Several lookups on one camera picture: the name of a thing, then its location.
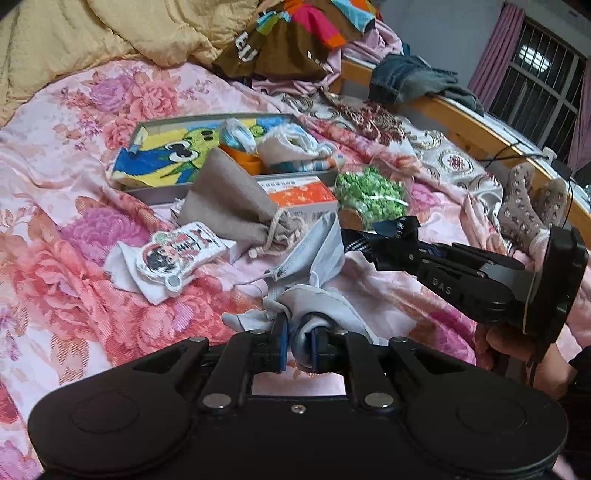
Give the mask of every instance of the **yellow comforter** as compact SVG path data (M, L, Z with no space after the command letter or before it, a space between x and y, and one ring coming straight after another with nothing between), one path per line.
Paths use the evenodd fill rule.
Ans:
M209 65L257 0L23 0L0 22L0 126L56 78L111 59Z

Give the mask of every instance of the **patterned sock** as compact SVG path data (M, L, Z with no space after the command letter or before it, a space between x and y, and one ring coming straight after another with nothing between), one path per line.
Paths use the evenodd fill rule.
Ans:
M534 178L535 167L522 163L511 169L506 197L499 211L501 235L511 238L524 252L542 228L542 221L531 206L527 191Z
M563 179L550 180L538 192L534 210L548 228L561 225L568 204L568 187Z

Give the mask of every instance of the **pink bedsheet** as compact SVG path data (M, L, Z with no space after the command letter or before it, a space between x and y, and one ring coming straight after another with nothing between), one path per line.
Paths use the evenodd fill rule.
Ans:
M110 248L141 245L150 232L171 228L108 185L105 172L135 123L280 108L192 64L161 70L113 61L38 92L0 132L0 479L40 472L25 424L42 396L188 336L225 342L232 332L220 315L258 305L256 288L234 285L259 276L268 260L205 265L180 297L159 306L113 288L102 270ZM350 132L322 122L311 128L339 145L349 168L379 157L392 175L417 170L416 159ZM423 240L502 249L482 207L463 190L430 184L419 171L411 193ZM408 335L474 362L475 324L408 275L377 273L349 254L332 286L377 335ZM310 387L318 378L293 369L287 375L286 391L318 390Z

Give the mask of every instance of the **screw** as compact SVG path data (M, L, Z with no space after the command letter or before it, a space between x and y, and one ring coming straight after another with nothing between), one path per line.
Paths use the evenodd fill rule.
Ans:
M366 395L365 403L373 408L387 408L394 403L394 399L387 393L374 392Z
M210 393L203 397L203 405L209 408L226 408L232 399L225 393Z
M304 413L306 411L306 406L305 405L292 405L291 411L293 413Z

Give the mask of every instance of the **cardboard box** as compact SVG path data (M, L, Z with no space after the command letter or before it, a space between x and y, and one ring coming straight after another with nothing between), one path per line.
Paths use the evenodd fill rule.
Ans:
M339 202L317 176L258 180L258 184L279 207L301 216L309 226L325 213L339 209Z

